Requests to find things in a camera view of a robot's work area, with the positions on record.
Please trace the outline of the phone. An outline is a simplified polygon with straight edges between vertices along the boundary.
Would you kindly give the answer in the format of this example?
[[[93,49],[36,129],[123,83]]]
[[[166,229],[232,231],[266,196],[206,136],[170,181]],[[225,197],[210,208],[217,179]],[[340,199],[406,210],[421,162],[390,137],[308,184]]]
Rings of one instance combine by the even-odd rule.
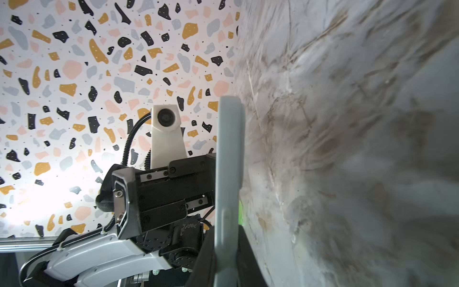
[[[237,285],[239,191],[243,180],[245,112],[241,100],[219,100],[216,153],[215,287]]]

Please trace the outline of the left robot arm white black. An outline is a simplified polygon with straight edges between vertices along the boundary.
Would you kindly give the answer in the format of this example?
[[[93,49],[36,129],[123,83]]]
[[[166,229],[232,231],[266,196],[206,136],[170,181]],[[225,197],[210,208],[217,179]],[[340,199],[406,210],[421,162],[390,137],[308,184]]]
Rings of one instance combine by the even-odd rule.
[[[214,154],[142,171],[113,165],[96,202],[112,214],[86,234],[65,229],[19,271],[23,287],[102,287],[162,270],[191,270],[215,204]]]

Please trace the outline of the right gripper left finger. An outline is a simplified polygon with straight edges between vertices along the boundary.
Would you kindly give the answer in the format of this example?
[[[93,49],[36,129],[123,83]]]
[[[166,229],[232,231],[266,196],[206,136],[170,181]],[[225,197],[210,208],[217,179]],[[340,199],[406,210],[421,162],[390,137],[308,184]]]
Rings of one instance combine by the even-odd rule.
[[[206,232],[195,269],[195,286],[212,287],[215,277],[215,228]]]

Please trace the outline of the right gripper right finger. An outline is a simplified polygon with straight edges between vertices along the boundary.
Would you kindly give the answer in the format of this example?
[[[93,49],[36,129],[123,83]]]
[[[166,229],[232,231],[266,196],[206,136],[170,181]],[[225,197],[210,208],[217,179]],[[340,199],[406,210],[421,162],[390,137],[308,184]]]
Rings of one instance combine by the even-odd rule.
[[[236,263],[238,287],[267,287],[243,226],[239,226]]]

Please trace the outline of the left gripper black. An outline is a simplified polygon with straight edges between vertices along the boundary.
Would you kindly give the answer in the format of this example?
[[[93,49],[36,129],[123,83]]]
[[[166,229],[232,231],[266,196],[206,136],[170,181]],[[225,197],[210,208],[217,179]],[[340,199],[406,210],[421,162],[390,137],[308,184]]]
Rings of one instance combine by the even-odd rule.
[[[215,154],[171,161],[149,171],[113,171],[118,238],[131,239],[214,206],[215,178]]]

